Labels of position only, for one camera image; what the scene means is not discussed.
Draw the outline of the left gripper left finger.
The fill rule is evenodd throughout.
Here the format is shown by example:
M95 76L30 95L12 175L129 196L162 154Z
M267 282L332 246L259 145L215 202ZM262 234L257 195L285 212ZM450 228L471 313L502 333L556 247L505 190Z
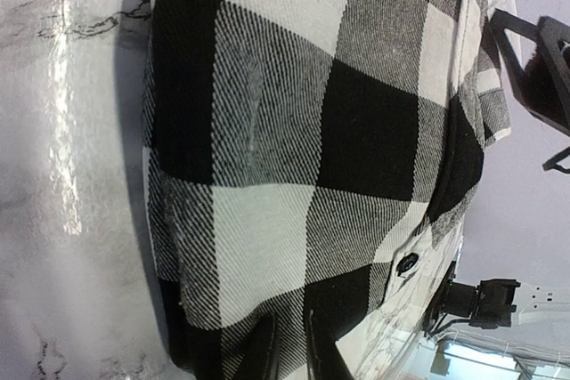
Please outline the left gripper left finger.
M235 380L277 380L279 357L279 322L275 315L266 315L253 329Z

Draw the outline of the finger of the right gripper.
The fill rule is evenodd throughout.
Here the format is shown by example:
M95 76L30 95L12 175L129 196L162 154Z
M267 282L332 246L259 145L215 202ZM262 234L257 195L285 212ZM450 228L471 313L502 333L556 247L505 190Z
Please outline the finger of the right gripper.
M495 41L505 61L515 99L533 117L569 134L569 26L550 16L533 24L503 10L490 20ZM525 63L518 59L509 34L534 43Z
M570 148L567 147L548 159L543 165L544 172L558 171L562 174L570 174L570 168L562 165L562 162L570 157Z

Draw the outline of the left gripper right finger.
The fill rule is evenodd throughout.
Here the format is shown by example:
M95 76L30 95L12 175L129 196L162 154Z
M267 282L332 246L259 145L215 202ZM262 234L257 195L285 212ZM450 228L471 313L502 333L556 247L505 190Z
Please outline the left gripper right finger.
M305 320L306 364L310 380L354 380L336 341L310 310Z

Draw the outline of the black white plaid shirt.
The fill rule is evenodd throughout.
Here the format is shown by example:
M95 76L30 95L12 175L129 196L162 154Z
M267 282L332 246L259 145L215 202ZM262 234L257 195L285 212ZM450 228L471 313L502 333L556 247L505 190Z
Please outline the black white plaid shirt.
M155 0L143 96L173 362L232 379L262 319L278 376L431 298L510 132L498 0Z

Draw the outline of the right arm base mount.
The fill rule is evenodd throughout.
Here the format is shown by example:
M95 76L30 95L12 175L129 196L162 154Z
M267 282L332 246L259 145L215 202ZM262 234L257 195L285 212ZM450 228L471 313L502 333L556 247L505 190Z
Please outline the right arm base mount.
M427 307L422 330L434 337L455 324L496 329L511 327L513 304L521 283L515 279L482 280L477 286L455 281L456 262L452 261L444 280Z

